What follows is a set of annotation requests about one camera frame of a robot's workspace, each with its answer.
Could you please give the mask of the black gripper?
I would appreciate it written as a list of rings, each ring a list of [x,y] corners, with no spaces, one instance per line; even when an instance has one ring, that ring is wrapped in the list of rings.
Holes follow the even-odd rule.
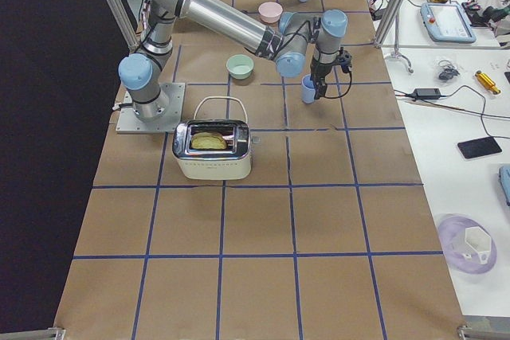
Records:
[[[331,63],[321,63],[316,59],[312,59],[310,65],[310,75],[314,83],[315,95],[314,99],[319,100],[326,96],[328,85],[326,84],[326,76],[332,71],[332,68],[339,64],[337,59]]]

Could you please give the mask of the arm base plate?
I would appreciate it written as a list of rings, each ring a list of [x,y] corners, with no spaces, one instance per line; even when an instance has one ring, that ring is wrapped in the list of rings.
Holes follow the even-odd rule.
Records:
[[[158,134],[172,133],[182,119],[185,98],[184,83],[160,84],[159,97],[149,104],[138,104],[131,95],[124,93],[123,103],[116,124],[120,134]]]

